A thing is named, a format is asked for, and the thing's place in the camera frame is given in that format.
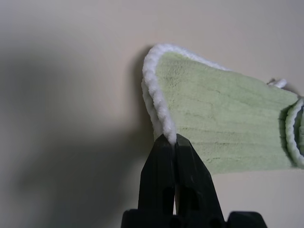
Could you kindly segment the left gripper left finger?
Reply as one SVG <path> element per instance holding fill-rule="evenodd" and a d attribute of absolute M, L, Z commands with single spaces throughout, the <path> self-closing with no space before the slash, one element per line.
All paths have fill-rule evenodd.
<path fill-rule="evenodd" d="M 172 211 L 175 195 L 173 148 L 164 135 L 156 139 L 141 172 L 139 209 Z"/>

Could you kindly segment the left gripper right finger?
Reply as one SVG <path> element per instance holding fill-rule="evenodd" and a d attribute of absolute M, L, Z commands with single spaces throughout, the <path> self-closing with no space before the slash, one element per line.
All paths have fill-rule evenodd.
<path fill-rule="evenodd" d="M 203 218 L 223 218 L 213 180 L 190 141 L 177 134 L 175 168 L 178 184 L 178 215 L 197 212 Z"/>

